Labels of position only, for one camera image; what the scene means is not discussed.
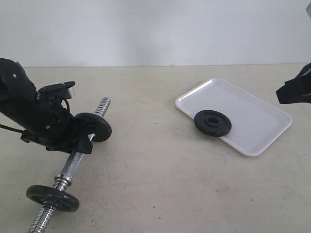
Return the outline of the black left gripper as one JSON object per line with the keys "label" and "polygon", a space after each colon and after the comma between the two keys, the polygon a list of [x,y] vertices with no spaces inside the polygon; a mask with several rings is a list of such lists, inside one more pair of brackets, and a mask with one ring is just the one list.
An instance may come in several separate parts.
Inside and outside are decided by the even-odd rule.
{"label": "black left gripper", "polygon": [[106,131],[105,120],[96,114],[70,113],[67,98],[50,97],[30,102],[22,114],[21,126],[25,128],[20,139],[34,142],[49,151],[91,154],[93,144],[87,133]]}

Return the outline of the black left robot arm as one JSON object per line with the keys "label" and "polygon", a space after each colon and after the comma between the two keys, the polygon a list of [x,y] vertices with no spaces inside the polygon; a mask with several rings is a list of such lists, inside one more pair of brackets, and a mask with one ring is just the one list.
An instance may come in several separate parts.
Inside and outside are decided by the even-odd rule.
{"label": "black left robot arm", "polygon": [[20,138],[26,143],[34,142],[48,151],[91,154],[92,140],[106,141],[112,129],[97,114],[73,116],[69,105],[62,105],[72,98],[74,85],[69,81],[36,89],[20,63],[1,58],[0,112],[24,128]]}

